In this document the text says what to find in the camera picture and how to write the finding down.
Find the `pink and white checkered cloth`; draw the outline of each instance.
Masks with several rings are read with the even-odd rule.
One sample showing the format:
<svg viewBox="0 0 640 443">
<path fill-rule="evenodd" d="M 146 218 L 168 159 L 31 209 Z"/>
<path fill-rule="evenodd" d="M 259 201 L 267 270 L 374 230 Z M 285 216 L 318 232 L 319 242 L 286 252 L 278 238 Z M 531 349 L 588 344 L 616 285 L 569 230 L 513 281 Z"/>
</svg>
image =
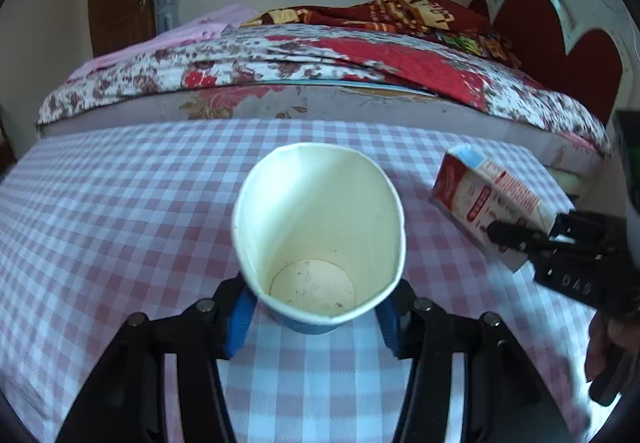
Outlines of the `pink and white checkered cloth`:
<svg viewBox="0 0 640 443">
<path fill-rule="evenodd" d="M 602 424 L 609 410 L 589 402 L 582 371 L 593 312 L 535 285 L 529 265 L 513 275 L 430 202 L 444 151 L 472 142 L 553 210 L 568 210 L 528 150 L 371 124 L 214 120 L 47 138 L 0 185 L 0 388 L 36 438 L 54 441 L 128 314 L 177 314 L 238 272 L 229 228 L 240 185 L 258 160 L 294 142 L 341 144 L 378 162 L 404 205 L 404 278 L 416 293 L 459 315 L 499 312 L 575 436 Z M 258 307 L 244 348 L 220 373 L 239 441 L 383 442 L 409 366 L 386 349 L 373 312 L 305 336 Z M 176 442 L 175 368 L 167 375 Z M 461 416 L 455 394 L 448 442 Z"/>
</svg>

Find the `red headboard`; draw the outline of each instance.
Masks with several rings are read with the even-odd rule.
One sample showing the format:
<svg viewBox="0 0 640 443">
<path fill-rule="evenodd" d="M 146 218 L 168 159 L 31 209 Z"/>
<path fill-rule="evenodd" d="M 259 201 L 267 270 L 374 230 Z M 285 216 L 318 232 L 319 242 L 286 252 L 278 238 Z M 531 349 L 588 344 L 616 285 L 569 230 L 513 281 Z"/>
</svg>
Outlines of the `red headboard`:
<svg viewBox="0 0 640 443">
<path fill-rule="evenodd" d="M 489 17 L 485 0 L 473 0 L 469 8 Z M 609 34 L 589 30 L 565 54 L 562 26 L 550 0 L 505 0 L 494 28 L 511 39 L 527 75 L 574 97 L 604 124 L 609 121 L 622 77 L 622 61 Z"/>
</svg>

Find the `milk carton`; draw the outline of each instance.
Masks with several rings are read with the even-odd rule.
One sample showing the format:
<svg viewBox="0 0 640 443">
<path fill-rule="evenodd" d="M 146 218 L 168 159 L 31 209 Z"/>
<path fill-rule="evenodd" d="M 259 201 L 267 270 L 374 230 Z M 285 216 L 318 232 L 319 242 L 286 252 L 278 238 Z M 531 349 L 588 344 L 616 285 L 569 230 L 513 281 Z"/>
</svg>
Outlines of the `milk carton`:
<svg viewBox="0 0 640 443">
<path fill-rule="evenodd" d="M 496 251 L 513 271 L 527 261 L 526 254 L 494 245 L 486 233 L 489 224 L 500 220 L 548 234 L 556 219 L 522 181 L 469 144 L 445 154 L 433 199 L 480 243 Z"/>
</svg>

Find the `bolt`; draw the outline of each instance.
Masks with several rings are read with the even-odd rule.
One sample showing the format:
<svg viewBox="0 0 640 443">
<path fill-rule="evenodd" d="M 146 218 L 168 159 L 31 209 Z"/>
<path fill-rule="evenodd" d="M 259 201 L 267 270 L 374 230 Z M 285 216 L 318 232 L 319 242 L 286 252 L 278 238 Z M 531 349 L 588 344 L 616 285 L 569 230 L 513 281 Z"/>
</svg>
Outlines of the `bolt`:
<svg viewBox="0 0 640 443">
<path fill-rule="evenodd" d="M 127 318 L 127 323 L 132 327 L 135 328 L 137 326 L 140 326 L 141 324 L 143 324 L 145 321 L 145 314 L 141 313 L 140 311 L 138 311 L 137 313 L 132 313 L 131 315 L 129 315 L 129 317 Z"/>
<path fill-rule="evenodd" d="M 201 298 L 196 302 L 196 309 L 201 313 L 207 313 L 213 309 L 215 303 L 210 298 Z"/>
<path fill-rule="evenodd" d="M 433 302 L 426 298 L 417 298 L 414 300 L 414 308 L 418 311 L 431 311 L 433 307 Z"/>
<path fill-rule="evenodd" d="M 494 327 L 494 328 L 500 325 L 500 322 L 502 322 L 500 315 L 498 315 L 497 313 L 494 313 L 493 311 L 488 311 L 487 313 L 482 315 L 482 320 L 484 320 L 485 324 L 490 325 L 491 327 Z"/>
</svg>

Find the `blue paper cup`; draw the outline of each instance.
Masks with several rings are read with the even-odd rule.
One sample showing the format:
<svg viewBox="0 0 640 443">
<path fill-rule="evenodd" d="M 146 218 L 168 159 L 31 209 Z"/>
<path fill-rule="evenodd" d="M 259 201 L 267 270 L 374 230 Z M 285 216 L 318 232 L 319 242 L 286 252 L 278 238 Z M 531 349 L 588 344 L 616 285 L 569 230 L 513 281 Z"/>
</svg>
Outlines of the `blue paper cup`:
<svg viewBox="0 0 640 443">
<path fill-rule="evenodd" d="M 329 144 L 280 147 L 249 173 L 232 240 L 244 280 L 283 325 L 326 333 L 373 309 L 404 267 L 404 214 L 384 171 Z"/>
</svg>

